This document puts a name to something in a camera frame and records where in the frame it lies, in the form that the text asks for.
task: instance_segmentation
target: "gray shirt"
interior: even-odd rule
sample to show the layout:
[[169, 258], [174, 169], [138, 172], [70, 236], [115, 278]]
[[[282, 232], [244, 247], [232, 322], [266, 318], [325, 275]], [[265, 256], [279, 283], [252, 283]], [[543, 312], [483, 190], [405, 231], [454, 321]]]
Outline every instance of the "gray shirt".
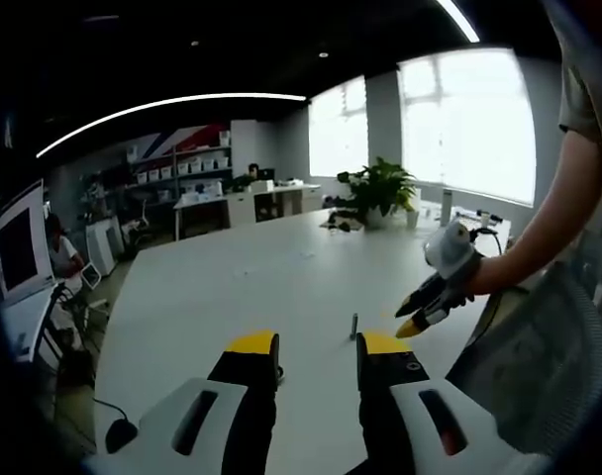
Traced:
[[[602, 147], [602, 50], [561, 2], [544, 3], [562, 49], [560, 126]], [[598, 311], [602, 316], [602, 297]]]

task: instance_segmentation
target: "conference table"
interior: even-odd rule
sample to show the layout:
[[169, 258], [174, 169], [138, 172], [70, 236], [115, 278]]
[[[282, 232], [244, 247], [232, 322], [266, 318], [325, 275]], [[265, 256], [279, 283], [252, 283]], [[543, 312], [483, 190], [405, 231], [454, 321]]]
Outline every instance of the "conference table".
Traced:
[[[358, 314], [359, 331], [389, 334], [404, 322], [395, 311], [433, 273], [423, 244], [440, 226], [439, 206], [422, 209], [415, 230], [407, 230], [402, 215], [380, 231], [329, 231], [320, 227], [329, 210], [321, 210], [142, 251], [106, 329], [96, 397], [137, 423], [186, 380], [206, 378], [234, 338], [271, 329], [280, 335], [285, 380], [266, 472], [352, 470], [366, 451], [351, 317]], [[510, 223], [494, 229], [505, 245]], [[498, 253], [492, 236], [479, 237], [476, 246], [484, 255]], [[477, 297], [410, 339], [430, 376], [449, 372], [486, 301]], [[105, 433], [118, 417], [95, 404], [99, 453], [106, 453]]]

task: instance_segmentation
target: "window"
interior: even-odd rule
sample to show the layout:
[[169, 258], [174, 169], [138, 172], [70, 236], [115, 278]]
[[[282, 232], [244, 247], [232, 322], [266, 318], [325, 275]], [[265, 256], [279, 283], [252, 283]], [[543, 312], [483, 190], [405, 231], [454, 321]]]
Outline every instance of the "window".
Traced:
[[311, 176], [337, 176], [368, 164], [364, 77], [316, 96], [309, 114]]
[[510, 50], [407, 61], [400, 86], [402, 163], [418, 181], [534, 204], [534, 122]]

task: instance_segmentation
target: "metal pin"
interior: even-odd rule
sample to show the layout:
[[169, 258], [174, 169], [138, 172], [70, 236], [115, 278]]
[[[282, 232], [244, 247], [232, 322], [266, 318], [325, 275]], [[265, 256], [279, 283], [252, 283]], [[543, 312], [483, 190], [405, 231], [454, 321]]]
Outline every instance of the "metal pin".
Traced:
[[356, 339], [357, 332], [358, 332], [358, 314], [353, 314], [353, 316], [351, 317], [350, 339]]

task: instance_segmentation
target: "black ceiling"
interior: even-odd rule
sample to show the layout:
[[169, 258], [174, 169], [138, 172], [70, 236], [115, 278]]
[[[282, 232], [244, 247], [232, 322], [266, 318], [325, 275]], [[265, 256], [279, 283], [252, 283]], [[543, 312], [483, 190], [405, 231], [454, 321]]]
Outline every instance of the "black ceiling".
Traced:
[[[3, 48], [3, 109], [17, 147], [34, 154], [68, 132], [147, 102], [209, 92], [311, 97], [409, 57], [466, 46], [434, 0], [169, 1], [11, 15]], [[538, 0], [456, 0], [482, 44], [558, 58]], [[328, 58], [319, 58], [327, 51]], [[298, 103], [227, 100], [155, 108], [101, 125], [55, 148], [53, 164], [118, 140], [230, 118], [272, 120]]]

